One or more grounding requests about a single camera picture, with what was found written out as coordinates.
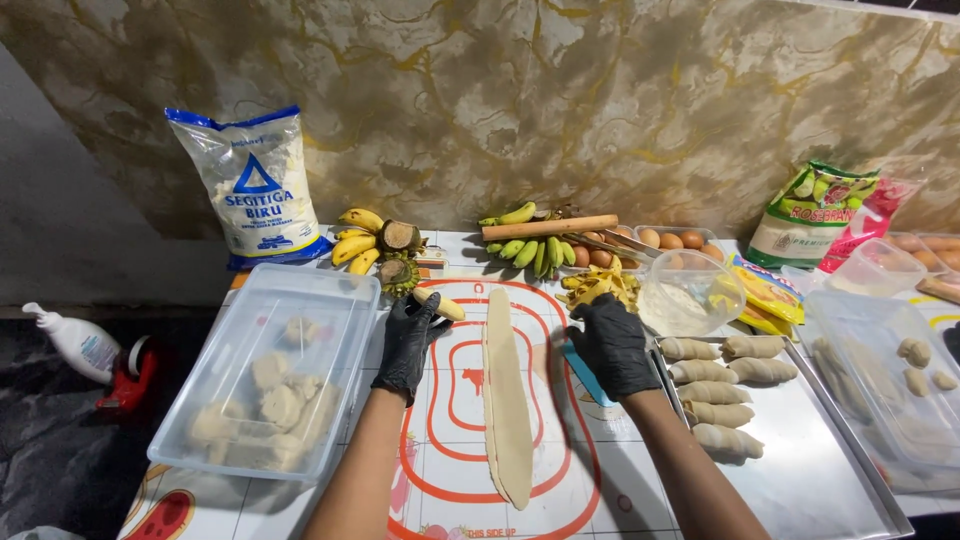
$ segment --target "rolling pin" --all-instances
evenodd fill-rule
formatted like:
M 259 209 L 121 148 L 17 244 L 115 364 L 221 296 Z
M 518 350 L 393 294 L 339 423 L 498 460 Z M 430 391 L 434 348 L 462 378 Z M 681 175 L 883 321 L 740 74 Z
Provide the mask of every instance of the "rolling pin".
M 936 278 L 924 278 L 917 283 L 917 290 L 935 296 L 947 302 L 960 305 L 960 289 L 952 287 Z
M 617 225 L 619 225 L 619 221 L 614 213 L 588 217 L 571 217 L 570 219 L 554 219 L 551 221 L 535 221 L 532 223 L 517 223 L 516 225 L 493 225 L 483 228 L 483 239 L 489 242 L 491 240 L 506 240 L 508 238 L 526 238 L 527 236 L 586 233 L 587 231 L 615 229 Z

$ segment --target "hand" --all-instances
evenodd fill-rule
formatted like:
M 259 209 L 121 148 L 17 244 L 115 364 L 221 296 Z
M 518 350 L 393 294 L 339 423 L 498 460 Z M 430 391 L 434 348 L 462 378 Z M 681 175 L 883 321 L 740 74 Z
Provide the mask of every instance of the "hand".
M 371 388 L 406 390 L 407 406 L 414 404 L 417 386 L 423 378 L 426 348 L 453 326 L 453 321 L 443 321 L 429 328 L 439 305 L 439 292 L 431 294 L 422 307 L 410 294 L 394 302 L 387 315 L 380 373 L 373 380 Z
M 570 317 L 583 320 L 586 331 L 567 327 L 566 335 L 607 397 L 619 401 L 641 390 L 661 388 L 644 350 L 646 337 L 640 319 L 611 293 L 601 294 L 592 304 L 576 306 Z

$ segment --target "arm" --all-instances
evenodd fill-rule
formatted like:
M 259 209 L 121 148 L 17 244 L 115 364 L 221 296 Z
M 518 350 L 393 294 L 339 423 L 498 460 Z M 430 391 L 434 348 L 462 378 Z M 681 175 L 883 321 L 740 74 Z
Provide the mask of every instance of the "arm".
M 405 395 L 384 388 L 371 390 L 356 431 L 301 538 L 383 539 L 406 405 Z
M 663 392 L 636 392 L 620 403 L 643 435 L 684 538 L 769 540 L 754 512 L 684 427 Z

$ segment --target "blue triangle logo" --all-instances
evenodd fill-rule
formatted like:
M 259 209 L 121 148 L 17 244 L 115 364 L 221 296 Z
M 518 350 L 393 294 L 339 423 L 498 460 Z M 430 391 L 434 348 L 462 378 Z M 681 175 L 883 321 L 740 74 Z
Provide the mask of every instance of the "blue triangle logo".
M 260 178 L 263 179 L 263 185 L 247 185 L 251 176 L 253 176 L 254 170 L 260 173 Z M 260 161 L 258 161 L 253 154 L 250 154 L 250 157 L 247 159 L 247 166 L 244 167 L 243 173 L 241 173 L 240 178 L 237 179 L 237 183 L 233 185 L 234 193 L 268 193 L 270 191 L 277 191 L 278 189 L 282 189 L 280 184 L 277 184 L 276 180 L 270 178 L 267 171 L 263 170 L 263 165 L 260 164 Z

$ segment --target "gold marble pattern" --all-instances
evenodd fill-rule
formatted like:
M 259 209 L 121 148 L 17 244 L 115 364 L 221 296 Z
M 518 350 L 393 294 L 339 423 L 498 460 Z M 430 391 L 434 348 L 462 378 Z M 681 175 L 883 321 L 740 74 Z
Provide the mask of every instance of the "gold marble pattern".
M 167 237 L 219 227 L 162 115 L 303 108 L 317 215 L 425 228 L 532 199 L 749 236 L 796 163 L 941 165 L 897 229 L 960 233 L 960 26 L 768 0 L 0 0 L 0 41 Z

